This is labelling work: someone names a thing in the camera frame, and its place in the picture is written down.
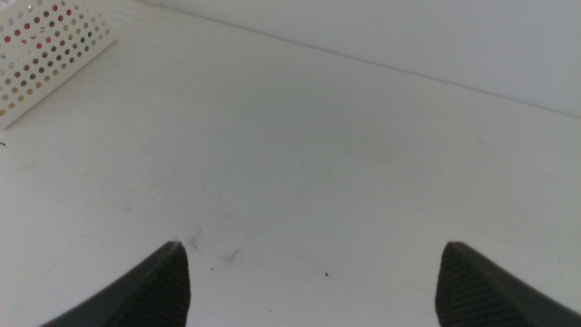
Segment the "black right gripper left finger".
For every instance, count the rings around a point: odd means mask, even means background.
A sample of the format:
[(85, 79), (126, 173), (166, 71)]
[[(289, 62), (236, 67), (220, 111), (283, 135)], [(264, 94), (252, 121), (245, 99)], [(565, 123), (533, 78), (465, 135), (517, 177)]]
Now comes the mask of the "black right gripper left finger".
[(71, 310), (50, 327), (133, 327), (187, 324), (191, 284), (187, 253), (167, 242), (128, 273)]

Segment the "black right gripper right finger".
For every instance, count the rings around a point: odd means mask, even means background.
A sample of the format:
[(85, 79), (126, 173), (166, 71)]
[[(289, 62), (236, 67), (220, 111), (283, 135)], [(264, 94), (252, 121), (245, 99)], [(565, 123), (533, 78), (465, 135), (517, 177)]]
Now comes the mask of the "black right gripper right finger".
[(435, 296), (441, 326), (580, 327), (580, 314), (462, 242), (441, 254)]

